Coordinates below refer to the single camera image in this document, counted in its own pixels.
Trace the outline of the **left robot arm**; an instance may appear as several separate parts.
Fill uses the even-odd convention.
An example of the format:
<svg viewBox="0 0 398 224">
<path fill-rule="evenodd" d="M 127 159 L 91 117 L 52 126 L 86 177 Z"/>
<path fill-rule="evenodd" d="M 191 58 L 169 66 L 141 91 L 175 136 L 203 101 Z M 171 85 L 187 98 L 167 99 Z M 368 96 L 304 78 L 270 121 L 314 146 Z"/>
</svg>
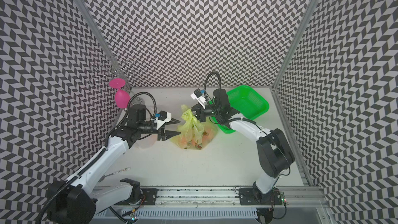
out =
<svg viewBox="0 0 398 224">
<path fill-rule="evenodd" d="M 141 204 L 144 195 L 140 182 L 124 178 L 119 184 L 96 190 L 97 183 L 109 168 L 133 145 L 148 135 L 157 135 L 165 141 L 179 135 L 178 131 L 166 130 L 166 125 L 178 124 L 171 113 L 161 111 L 147 118 L 146 106 L 127 108 L 119 124 L 106 136 L 105 145 L 77 172 L 66 180 L 54 181 L 47 189 L 47 202 L 42 207 L 36 223 L 43 216 L 57 224 L 88 224 L 94 215 L 125 202 Z"/>
</svg>

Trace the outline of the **yellow green plastic bag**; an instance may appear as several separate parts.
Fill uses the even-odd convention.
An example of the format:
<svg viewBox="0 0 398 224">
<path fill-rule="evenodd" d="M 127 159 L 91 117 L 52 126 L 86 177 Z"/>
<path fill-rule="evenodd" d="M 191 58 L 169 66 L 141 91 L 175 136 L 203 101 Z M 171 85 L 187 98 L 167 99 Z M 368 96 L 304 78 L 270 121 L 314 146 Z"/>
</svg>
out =
<svg viewBox="0 0 398 224">
<path fill-rule="evenodd" d="M 211 121 L 200 122 L 187 105 L 181 106 L 183 125 L 179 125 L 179 135 L 171 138 L 171 142 L 180 149 L 202 150 L 217 135 L 218 127 Z"/>
</svg>

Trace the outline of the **white plastic bag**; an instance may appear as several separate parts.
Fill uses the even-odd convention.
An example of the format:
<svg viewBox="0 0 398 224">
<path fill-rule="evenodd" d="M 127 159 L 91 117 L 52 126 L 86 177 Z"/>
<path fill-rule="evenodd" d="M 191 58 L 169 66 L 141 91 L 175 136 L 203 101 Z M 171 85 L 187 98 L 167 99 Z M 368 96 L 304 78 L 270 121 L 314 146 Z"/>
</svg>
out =
<svg viewBox="0 0 398 224">
<path fill-rule="evenodd" d="M 148 148 L 152 147 L 157 142 L 157 138 L 158 138 L 157 134 L 152 134 L 144 139 L 138 140 L 135 144 L 140 149 L 148 149 Z"/>
</svg>

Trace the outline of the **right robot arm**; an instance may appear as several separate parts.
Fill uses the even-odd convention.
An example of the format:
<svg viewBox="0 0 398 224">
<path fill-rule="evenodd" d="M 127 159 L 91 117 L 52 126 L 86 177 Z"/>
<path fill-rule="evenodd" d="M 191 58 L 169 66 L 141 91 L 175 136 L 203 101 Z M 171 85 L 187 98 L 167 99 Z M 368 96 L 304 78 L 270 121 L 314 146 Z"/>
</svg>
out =
<svg viewBox="0 0 398 224">
<path fill-rule="evenodd" d="M 289 142 L 280 129 L 269 130 L 246 118 L 232 107 L 224 89 L 214 90 L 214 98 L 209 99 L 205 90 L 195 89 L 191 97 L 198 103 L 191 110 L 194 116 L 204 122 L 214 117 L 219 125 L 239 132 L 257 145 L 259 164 L 263 170 L 253 184 L 252 194 L 259 204 L 271 203 L 277 181 L 284 171 L 290 171 L 295 162 Z"/>
</svg>

